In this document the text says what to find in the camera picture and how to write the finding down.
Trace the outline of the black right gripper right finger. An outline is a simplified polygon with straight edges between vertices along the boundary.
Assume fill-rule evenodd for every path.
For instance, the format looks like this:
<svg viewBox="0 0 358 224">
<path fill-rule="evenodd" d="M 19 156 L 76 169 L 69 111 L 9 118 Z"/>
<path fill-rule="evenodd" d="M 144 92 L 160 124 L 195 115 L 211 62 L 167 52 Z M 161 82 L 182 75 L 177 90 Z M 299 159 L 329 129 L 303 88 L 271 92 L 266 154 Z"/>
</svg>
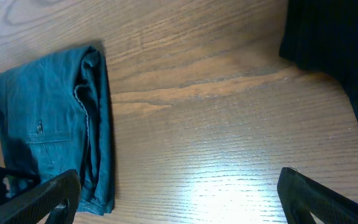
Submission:
<svg viewBox="0 0 358 224">
<path fill-rule="evenodd" d="M 281 169 L 277 192 L 288 223 L 358 223 L 358 203 L 291 167 Z"/>
</svg>

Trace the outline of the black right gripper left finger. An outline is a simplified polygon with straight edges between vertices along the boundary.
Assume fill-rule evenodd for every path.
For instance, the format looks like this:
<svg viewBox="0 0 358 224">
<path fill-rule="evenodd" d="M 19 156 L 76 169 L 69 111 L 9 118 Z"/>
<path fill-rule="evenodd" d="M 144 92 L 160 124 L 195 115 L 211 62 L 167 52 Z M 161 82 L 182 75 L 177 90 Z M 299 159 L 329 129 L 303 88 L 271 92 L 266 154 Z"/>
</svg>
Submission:
<svg viewBox="0 0 358 224">
<path fill-rule="evenodd" d="M 68 170 L 0 205 L 0 223 L 38 223 L 47 217 L 46 223 L 71 224 L 80 193 L 77 171 Z"/>
</svg>

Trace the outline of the dark blue shorts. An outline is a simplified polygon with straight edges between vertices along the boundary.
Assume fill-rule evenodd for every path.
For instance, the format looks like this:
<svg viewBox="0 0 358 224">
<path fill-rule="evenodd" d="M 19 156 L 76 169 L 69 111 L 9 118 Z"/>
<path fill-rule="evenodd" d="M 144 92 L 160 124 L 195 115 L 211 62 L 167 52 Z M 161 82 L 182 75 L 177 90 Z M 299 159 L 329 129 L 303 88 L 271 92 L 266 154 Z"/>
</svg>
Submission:
<svg viewBox="0 0 358 224">
<path fill-rule="evenodd" d="M 79 211 L 111 213 L 114 155 L 104 55 L 88 45 L 1 73 L 0 142 L 8 169 L 42 182 L 74 169 Z"/>
</svg>

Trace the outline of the black garment pile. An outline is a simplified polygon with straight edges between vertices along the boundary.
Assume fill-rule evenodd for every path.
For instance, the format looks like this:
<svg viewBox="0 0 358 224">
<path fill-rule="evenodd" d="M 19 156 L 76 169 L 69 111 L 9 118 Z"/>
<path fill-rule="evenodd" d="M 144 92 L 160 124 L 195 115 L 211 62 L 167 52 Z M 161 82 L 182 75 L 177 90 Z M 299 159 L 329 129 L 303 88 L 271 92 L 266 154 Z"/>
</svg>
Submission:
<svg viewBox="0 0 358 224">
<path fill-rule="evenodd" d="M 289 0 L 279 55 L 337 80 L 358 122 L 358 0 Z"/>
</svg>

